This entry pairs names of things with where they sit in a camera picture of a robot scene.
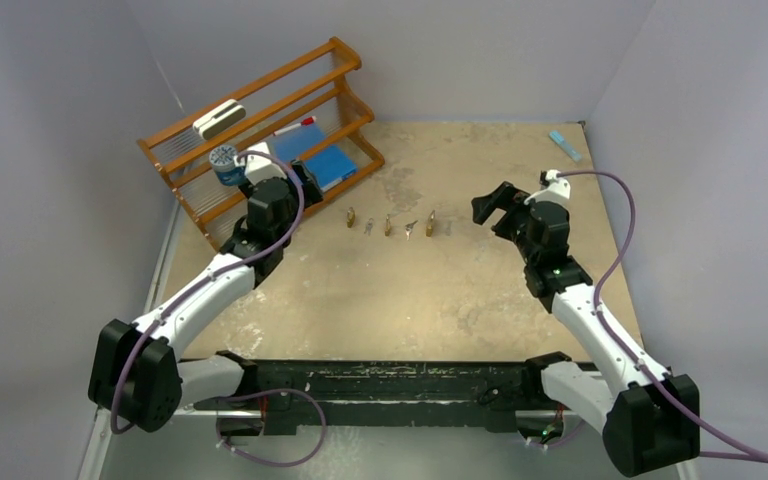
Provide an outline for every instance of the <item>blue book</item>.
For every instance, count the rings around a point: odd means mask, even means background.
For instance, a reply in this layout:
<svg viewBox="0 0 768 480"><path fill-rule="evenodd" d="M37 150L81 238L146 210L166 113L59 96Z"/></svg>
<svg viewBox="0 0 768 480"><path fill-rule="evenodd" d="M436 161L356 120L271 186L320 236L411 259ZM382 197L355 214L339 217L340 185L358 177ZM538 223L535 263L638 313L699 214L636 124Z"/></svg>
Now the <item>blue book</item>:
<svg viewBox="0 0 768 480"><path fill-rule="evenodd" d="M267 142L278 158L289 162L325 139L316 123L270 137ZM357 173L357 166L336 145L331 145L305 162L323 192Z"/></svg>

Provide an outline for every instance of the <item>red marker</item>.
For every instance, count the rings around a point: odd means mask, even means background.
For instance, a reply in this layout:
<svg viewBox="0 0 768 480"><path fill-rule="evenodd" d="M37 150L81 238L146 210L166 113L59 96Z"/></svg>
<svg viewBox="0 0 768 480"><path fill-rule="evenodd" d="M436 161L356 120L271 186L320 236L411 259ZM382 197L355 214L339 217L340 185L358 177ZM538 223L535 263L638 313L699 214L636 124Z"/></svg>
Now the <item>red marker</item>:
<svg viewBox="0 0 768 480"><path fill-rule="evenodd" d="M315 116L307 117L307 118L305 118L304 120L302 120L299 123L294 123L292 125L287 125L284 128L279 128L278 130L275 130L275 132L272 135L273 136L283 135L283 134L285 134L287 132L292 132L293 130L295 130L295 129L299 128L299 127L303 127L305 125L313 125L313 122L315 122L315 121L316 121L316 117Z"/></svg>

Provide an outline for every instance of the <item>small metal object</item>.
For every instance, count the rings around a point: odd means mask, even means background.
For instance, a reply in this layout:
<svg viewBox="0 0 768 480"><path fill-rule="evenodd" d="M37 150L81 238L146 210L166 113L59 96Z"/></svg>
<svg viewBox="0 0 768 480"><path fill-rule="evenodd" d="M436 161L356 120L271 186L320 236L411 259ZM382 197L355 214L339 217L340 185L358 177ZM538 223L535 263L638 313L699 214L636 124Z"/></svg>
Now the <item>small metal object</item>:
<svg viewBox="0 0 768 480"><path fill-rule="evenodd" d="M407 235L408 240L410 240L410 234L413 233L413 226L416 225L416 222L419 220L414 220L411 223L405 225L405 235Z"/></svg>
<svg viewBox="0 0 768 480"><path fill-rule="evenodd" d="M434 232L434 210L431 210L431 215L428 216L428 221L425 222L425 236L430 237Z"/></svg>

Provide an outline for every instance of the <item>wooden shelf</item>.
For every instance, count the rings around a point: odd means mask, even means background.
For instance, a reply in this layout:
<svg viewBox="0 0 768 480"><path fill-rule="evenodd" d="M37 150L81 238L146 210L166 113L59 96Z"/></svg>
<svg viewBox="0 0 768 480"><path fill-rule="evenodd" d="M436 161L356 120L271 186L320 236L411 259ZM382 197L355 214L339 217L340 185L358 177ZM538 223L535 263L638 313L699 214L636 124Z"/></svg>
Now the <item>wooden shelf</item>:
<svg viewBox="0 0 768 480"><path fill-rule="evenodd" d="M195 120L221 103L230 99L243 101L267 87L275 87L280 80L294 72L304 71L305 67L311 69L311 64L321 64L324 57L331 62L327 73L305 83L289 95L278 96L278 100L268 107L249 112L245 119L219 135L204 141L192 131ZM243 213L237 211L244 208L245 196L236 188L221 185L213 174L206 157L217 146L232 143L238 150L245 149L264 141L276 130L290 125L323 105L334 103L337 112L336 126L327 132L324 140L301 154L299 160L307 161L327 147L348 139L369 157L369 163L358 165L357 173L326 192L325 200L309 208L305 215L311 215L321 209L384 165L384 157L360 132L363 125L375 119L375 114L352 92L346 81L346 74L360 67L358 54L339 38L332 37L326 44L218 99L198 112L148 138L137 140L137 144L175 194L187 215L213 248L218 250L230 234L233 222Z"/></svg>

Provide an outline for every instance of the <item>wooden table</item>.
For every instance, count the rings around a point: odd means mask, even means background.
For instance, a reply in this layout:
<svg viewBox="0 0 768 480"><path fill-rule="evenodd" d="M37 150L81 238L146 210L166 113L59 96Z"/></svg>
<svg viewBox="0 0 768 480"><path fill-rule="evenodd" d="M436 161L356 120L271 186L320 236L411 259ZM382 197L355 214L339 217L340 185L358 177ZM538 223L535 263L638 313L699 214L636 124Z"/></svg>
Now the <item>wooden table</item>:
<svg viewBox="0 0 768 480"><path fill-rule="evenodd" d="M584 159L575 164L548 138L560 131ZM470 200L502 181L538 188L541 170L591 168L578 124L373 123L364 128L387 165L306 219L278 269L226 309L186 351L232 350L248 358L519 361L561 350L587 355L526 289L523 261L490 225L472 223ZM574 177L571 253L597 279L617 249L599 185ZM346 210L357 220L346 228ZM436 210L437 227L425 236ZM393 233L385 237L384 216ZM364 234L369 218L372 235ZM410 241L404 225L419 220ZM163 298L214 255L181 219ZM640 341L621 270L603 298Z"/></svg>

